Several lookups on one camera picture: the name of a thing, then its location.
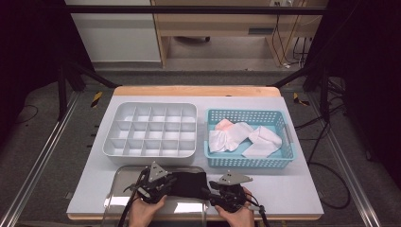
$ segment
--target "wooden edge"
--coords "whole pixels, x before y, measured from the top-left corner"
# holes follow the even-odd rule
[[[281,96],[275,87],[257,86],[121,86],[114,96]]]

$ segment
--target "white cabinet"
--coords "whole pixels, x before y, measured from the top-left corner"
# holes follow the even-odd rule
[[[149,0],[65,0],[67,5],[149,6]],[[160,63],[151,14],[72,13],[94,63]]]

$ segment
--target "tray compartment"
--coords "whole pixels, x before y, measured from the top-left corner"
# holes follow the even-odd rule
[[[124,148],[124,156],[142,156],[142,150],[144,146],[144,140],[127,140],[127,144]]]
[[[132,122],[128,138],[144,139],[147,133],[148,122]]]
[[[196,123],[182,123],[180,126],[180,140],[196,140]]]
[[[149,122],[145,139],[162,139],[164,126],[163,122]]]
[[[127,138],[131,128],[129,121],[114,121],[109,131],[110,138]]]
[[[166,122],[163,131],[163,139],[178,140],[180,138],[180,123]]]
[[[104,147],[112,156],[123,155],[125,144],[125,139],[107,139]]]
[[[142,147],[142,156],[159,157],[162,140],[145,140]]]
[[[148,122],[149,121],[149,116],[150,116],[150,106],[135,106],[135,112],[133,114],[132,121],[142,121],[142,122]]]
[[[183,108],[167,107],[166,122],[181,122],[181,112]]]
[[[154,106],[150,108],[150,116],[148,121],[165,122],[166,107]]]
[[[121,105],[115,113],[114,121],[132,121],[135,106]]]
[[[178,157],[178,140],[162,141],[161,156]]]
[[[178,145],[178,153],[179,156],[189,156],[191,153],[193,153],[193,150],[195,149],[196,141],[179,141]]]
[[[197,115],[196,110],[183,108],[181,122],[196,123],[197,122],[197,118],[194,117],[196,115]]]

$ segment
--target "white table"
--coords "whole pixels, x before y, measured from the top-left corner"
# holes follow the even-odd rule
[[[102,151],[108,129],[117,107],[124,102],[167,102],[192,103],[198,108],[198,141],[192,166],[199,166],[207,173],[208,181],[216,181],[227,169],[211,168],[203,153],[205,111],[209,108],[277,110],[288,121],[296,149],[296,159],[284,169],[232,169],[250,176],[253,181],[244,183],[259,203],[266,208],[268,219],[318,219],[323,214],[315,185],[306,165],[305,157],[296,136],[287,105],[280,96],[124,96],[115,91],[103,117],[87,164],[82,172],[77,190],[71,200],[67,215],[70,219],[102,219],[104,203],[111,190],[114,174],[121,166],[114,164]],[[217,211],[207,209],[207,219],[219,219]],[[160,216],[172,214],[167,208]]]

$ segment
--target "aluminum rail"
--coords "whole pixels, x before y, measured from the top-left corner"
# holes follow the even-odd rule
[[[28,176],[24,184],[22,185],[20,191],[18,192],[17,196],[15,197],[12,205],[9,207],[7,213],[0,219],[0,226],[1,227],[13,227],[18,221],[30,195],[32,194],[36,183],[41,178],[42,172],[46,167],[48,160],[53,153],[59,139],[61,137],[64,128],[66,127],[73,111],[75,110],[80,93],[74,92],[69,100],[67,113],[61,121],[58,121],[55,128],[51,132],[47,142],[44,145],[38,159],[36,160],[35,164],[31,168]]]
[[[313,94],[307,93],[309,100],[311,101],[312,107],[315,110],[316,114],[320,114],[319,111],[319,102]],[[351,168],[350,164],[345,157],[344,152],[341,149],[341,146],[336,138],[336,135],[333,131],[328,133],[328,140],[332,147],[334,158],[337,162],[337,165],[343,174],[344,180],[350,189],[350,193],[352,198],[354,199],[355,205],[360,213],[360,216],[367,227],[380,227],[381,223],[375,213],[375,209],[369,202],[369,199],[363,190],[362,185],[357,179],[357,175],[354,170]]]

